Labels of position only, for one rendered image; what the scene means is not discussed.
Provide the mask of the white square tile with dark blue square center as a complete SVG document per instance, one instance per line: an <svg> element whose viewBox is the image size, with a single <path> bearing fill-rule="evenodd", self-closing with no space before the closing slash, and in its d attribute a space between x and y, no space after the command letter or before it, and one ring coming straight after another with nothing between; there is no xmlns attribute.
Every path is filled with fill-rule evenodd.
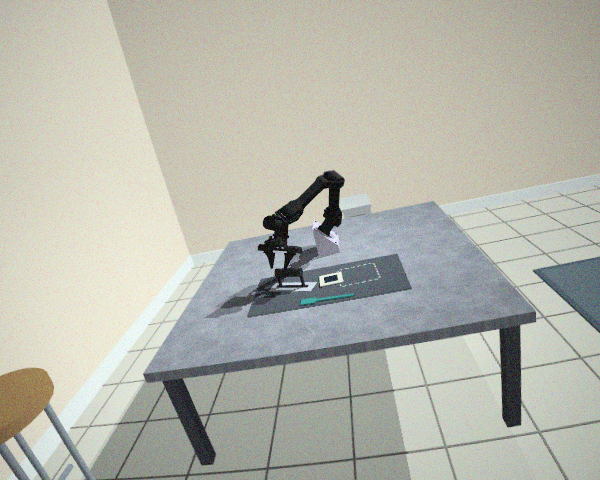
<svg viewBox="0 0 600 480"><path fill-rule="evenodd" d="M319 276L320 287L343 283L342 272Z"/></svg>

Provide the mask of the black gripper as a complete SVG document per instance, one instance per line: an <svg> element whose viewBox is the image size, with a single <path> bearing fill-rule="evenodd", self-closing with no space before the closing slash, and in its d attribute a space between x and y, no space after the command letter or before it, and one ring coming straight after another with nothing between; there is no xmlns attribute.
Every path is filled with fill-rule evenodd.
<svg viewBox="0 0 600 480"><path fill-rule="evenodd" d="M277 247L277 248L269 248L269 249L265 249L265 244L259 244L258 246L258 250L259 251L264 251L263 253L265 253L267 255L269 264L270 264L270 268L273 269L273 265L274 265L274 258L275 258L275 253L273 253L273 251L287 251L287 253L284 253L285 255L285 261L284 261L284 270L287 269L290 261L292 260L292 258L294 257L294 255L296 255L295 253L300 253L302 254L302 248L299 246L289 246L287 245L287 238L289 238L288 233L287 232L274 232L273 236L274 238L276 238L276 236L279 235L282 239L282 245L281 247ZM278 236L278 237L279 237ZM284 249L283 249L284 248Z"/></svg>

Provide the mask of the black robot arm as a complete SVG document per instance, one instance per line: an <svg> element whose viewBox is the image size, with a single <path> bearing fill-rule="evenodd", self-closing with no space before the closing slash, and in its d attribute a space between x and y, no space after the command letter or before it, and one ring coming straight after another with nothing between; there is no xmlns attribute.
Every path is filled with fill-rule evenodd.
<svg viewBox="0 0 600 480"><path fill-rule="evenodd" d="M300 218L304 208L323 190L329 188L329 206L324 210L323 217L326 219L319 226L319 230L330 235L334 226L338 227L342 221L342 211L339 208L340 188L344 186L345 178L335 170L325 171L323 175L316 178L315 182L309 186L296 200L292 200L279 210L266 216L263 219L265 229L274 232L287 232L288 226ZM283 216L282 214L285 216ZM264 241L265 249L281 247L282 239L277 235L276 238L269 236Z"/></svg>

